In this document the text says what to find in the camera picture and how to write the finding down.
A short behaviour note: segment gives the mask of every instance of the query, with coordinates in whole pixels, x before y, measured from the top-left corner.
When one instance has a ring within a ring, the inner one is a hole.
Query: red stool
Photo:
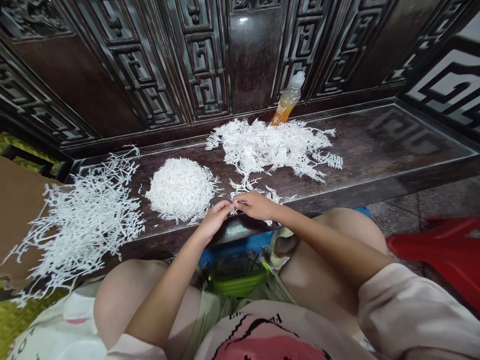
[[[394,234],[386,239],[399,258],[433,266],[480,312],[480,238],[469,235],[480,229],[480,217],[440,218],[441,224],[420,234]]]

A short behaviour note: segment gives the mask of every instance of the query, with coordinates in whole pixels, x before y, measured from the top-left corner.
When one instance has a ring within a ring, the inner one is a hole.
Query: bottle cap
[[[290,87],[292,89],[300,89],[305,81],[305,72],[299,71],[290,80]]]

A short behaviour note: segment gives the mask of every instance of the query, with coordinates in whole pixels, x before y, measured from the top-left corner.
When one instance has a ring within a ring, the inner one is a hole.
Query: pink shirt
[[[359,290],[358,322],[369,352],[331,322],[305,308],[254,301],[220,320],[195,359],[477,359],[480,322],[436,283],[391,264]],[[123,334],[109,360],[165,360],[156,346]]]

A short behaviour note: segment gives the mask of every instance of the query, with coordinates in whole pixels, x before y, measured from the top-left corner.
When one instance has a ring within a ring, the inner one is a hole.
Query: plastic bottle
[[[286,123],[289,119],[289,115],[292,112],[292,109],[297,105],[302,93],[300,91],[302,85],[305,81],[305,72],[297,72],[290,80],[288,84],[288,89],[284,91],[280,96],[280,101],[278,102],[278,107],[276,108],[276,113],[271,119],[270,124],[277,126],[282,123]]]

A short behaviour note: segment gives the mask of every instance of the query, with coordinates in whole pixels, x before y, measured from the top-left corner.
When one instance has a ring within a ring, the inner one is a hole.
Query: white bag
[[[79,287],[43,311],[12,345],[8,360],[102,360],[94,301],[100,281]]]

